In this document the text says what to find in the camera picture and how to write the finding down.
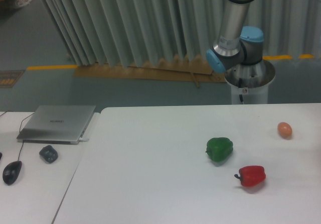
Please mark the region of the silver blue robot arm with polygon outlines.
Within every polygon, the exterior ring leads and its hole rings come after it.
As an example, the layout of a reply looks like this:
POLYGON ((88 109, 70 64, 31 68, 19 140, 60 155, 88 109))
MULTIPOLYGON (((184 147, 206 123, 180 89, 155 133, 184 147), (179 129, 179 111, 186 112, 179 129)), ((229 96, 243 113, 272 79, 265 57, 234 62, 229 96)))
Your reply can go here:
POLYGON ((264 55, 320 54, 320 0, 225 0, 209 65, 237 88, 266 86, 275 78, 264 55))

